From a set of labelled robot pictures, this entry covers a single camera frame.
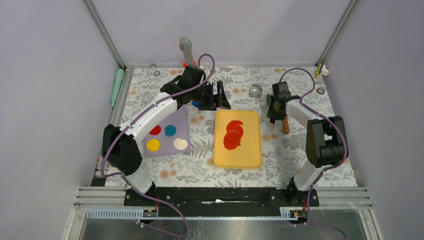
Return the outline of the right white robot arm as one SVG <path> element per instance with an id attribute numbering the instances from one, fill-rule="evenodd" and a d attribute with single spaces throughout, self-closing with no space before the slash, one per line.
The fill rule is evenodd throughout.
<path id="1" fill-rule="evenodd" d="M 306 128 L 305 153 L 307 161 L 287 186 L 287 201 L 301 205 L 319 176 L 348 156 L 344 120 L 340 116 L 326 117 L 307 106 L 299 95 L 292 95 L 287 82 L 274 83 L 266 96 L 267 118 L 272 128 L 276 121 L 293 118 Z"/>

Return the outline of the metal dough scraper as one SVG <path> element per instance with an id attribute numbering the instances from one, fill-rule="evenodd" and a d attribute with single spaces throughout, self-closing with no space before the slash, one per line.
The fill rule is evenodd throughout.
<path id="1" fill-rule="evenodd" d="M 282 132 L 285 135 L 288 135 L 290 133 L 288 117 L 287 116 L 284 117 L 284 119 L 281 122 L 282 122 Z M 270 127 L 271 130 L 274 129 L 275 123 L 276 123 L 276 120 L 274 118 L 269 119 L 269 127 Z"/>

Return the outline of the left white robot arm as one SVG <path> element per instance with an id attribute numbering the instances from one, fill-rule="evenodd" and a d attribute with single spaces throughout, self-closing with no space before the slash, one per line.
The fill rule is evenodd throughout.
<path id="1" fill-rule="evenodd" d="M 118 169 L 117 175 L 137 191 L 135 197 L 142 205 L 152 204 L 155 192 L 151 189 L 154 183 L 142 168 L 139 142 L 162 120 L 192 101 L 205 111 L 231 108 L 223 82 L 210 83 L 209 79 L 202 68 L 188 65 L 181 75 L 164 84 L 141 112 L 118 126 L 109 124 L 104 128 L 101 164 L 109 163 Z"/>

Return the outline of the red dough ball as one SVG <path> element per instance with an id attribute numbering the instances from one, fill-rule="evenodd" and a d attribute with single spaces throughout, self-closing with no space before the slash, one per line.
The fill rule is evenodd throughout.
<path id="1" fill-rule="evenodd" d="M 226 134 L 223 138 L 224 148 L 227 150 L 234 150 L 241 146 L 243 135 L 243 122 L 240 120 L 230 121 L 226 126 Z"/>

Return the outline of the yellow tray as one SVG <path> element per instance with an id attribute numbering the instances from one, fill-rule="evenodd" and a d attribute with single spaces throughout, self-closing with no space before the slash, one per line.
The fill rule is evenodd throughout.
<path id="1" fill-rule="evenodd" d="M 230 121 L 243 122 L 241 146 L 228 150 L 223 139 Z M 262 166 L 261 125 L 259 114 L 252 110 L 220 110 L 215 115 L 213 163 L 223 169 L 256 170 Z"/>

